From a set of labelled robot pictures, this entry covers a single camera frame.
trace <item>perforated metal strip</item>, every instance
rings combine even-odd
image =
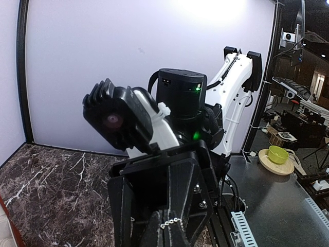
[[[258,247],[243,213],[231,212],[231,214],[233,224],[237,228],[236,230],[240,233],[245,247]]]
[[[319,206],[313,201],[312,198],[306,198],[305,201],[311,206],[311,208],[318,215],[318,217],[320,218],[320,220],[323,222],[323,224],[325,225],[325,227],[329,231],[329,220],[323,214],[323,212],[321,211],[321,209],[319,208]]]

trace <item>black vertical post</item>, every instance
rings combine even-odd
[[[281,14],[282,14],[283,5],[279,2],[276,2],[274,22],[272,28],[272,36],[271,36],[271,46],[268,51],[267,63],[264,71],[264,80],[260,89],[260,96],[258,97],[255,112],[253,113],[251,124],[248,129],[248,133],[245,139],[245,142],[242,147],[243,152],[249,152],[251,149],[251,145],[256,136],[256,131],[258,130],[258,126],[261,122],[263,112],[265,111],[266,102],[269,96],[269,90],[271,87],[271,79],[272,79],[272,63],[273,57],[279,50],[280,43],[280,35],[281,35]]]
[[[17,33],[16,33],[16,66],[17,66],[17,84],[19,90],[19,101],[21,107],[21,115],[23,128],[27,143],[34,143],[33,131],[31,125],[29,102],[26,87],[26,70],[25,70],[25,36],[27,10],[29,0],[20,0]]]

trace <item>robotic arm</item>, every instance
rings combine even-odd
[[[160,69],[149,92],[106,79],[83,99],[84,118],[131,158],[109,172],[116,246],[193,246],[212,216],[234,133],[262,74],[260,54],[224,53],[209,85],[200,73]]]

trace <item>silver chain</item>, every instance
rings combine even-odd
[[[174,218],[173,220],[166,221],[164,224],[161,224],[160,227],[164,230],[166,226],[174,223],[180,223],[181,228],[183,229],[183,221],[180,218]]]

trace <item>gray table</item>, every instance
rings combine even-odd
[[[257,157],[246,164],[233,156],[230,163],[229,175],[248,206],[245,217],[259,247],[329,246],[329,231],[305,202],[309,195],[293,174],[275,175]]]

